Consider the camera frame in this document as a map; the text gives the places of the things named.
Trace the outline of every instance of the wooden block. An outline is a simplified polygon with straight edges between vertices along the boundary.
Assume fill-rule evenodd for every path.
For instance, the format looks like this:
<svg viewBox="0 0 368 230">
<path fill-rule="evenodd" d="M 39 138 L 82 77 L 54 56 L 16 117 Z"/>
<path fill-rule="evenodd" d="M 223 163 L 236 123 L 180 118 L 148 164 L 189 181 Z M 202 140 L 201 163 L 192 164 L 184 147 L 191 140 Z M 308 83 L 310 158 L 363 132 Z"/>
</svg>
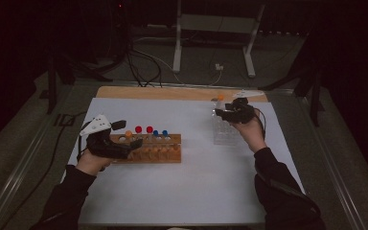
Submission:
<svg viewBox="0 0 368 230">
<path fill-rule="evenodd" d="M 128 145 L 131 141 L 143 139 L 143 146 L 133 150 L 127 159 L 118 159 L 113 164 L 136 163 L 181 163 L 181 134 L 169 134 L 167 137 L 152 134 L 111 134 L 110 139 L 119 144 Z"/>
</svg>

